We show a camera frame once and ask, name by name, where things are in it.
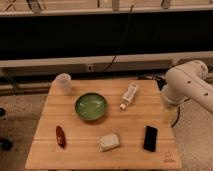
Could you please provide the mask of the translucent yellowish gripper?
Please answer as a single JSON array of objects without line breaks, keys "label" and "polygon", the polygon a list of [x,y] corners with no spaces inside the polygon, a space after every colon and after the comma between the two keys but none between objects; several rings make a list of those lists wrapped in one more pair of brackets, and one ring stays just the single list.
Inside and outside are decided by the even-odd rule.
[{"label": "translucent yellowish gripper", "polygon": [[163,108],[162,120],[165,124],[172,124],[176,117],[177,108],[165,106]]}]

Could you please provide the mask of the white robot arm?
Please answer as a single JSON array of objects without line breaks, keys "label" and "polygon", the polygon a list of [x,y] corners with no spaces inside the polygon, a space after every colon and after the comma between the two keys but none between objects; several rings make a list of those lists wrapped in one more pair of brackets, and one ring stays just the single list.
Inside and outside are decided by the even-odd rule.
[{"label": "white robot arm", "polygon": [[171,123],[185,97],[213,114],[213,86],[205,81],[207,75],[208,67],[201,60],[186,62],[167,71],[166,84],[160,92],[164,105],[162,121],[165,124]]}]

